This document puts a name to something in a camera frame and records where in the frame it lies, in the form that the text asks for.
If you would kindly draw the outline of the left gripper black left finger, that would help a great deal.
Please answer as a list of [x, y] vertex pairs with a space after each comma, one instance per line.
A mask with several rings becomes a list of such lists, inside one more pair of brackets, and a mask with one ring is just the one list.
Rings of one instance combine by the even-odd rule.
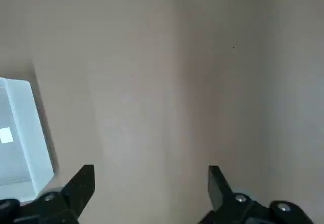
[[94, 192], [94, 165], [83, 165], [59, 191], [47, 192], [27, 204], [1, 199], [1, 223], [78, 223]]

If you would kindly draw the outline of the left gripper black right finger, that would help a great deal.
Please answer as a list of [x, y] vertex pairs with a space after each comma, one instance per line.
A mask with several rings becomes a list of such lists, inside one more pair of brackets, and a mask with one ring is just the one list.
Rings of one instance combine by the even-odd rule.
[[208, 193], [212, 204], [199, 223], [203, 224], [312, 224], [311, 218], [296, 204], [275, 200], [268, 207], [248, 195], [234, 192], [218, 166], [208, 168]]

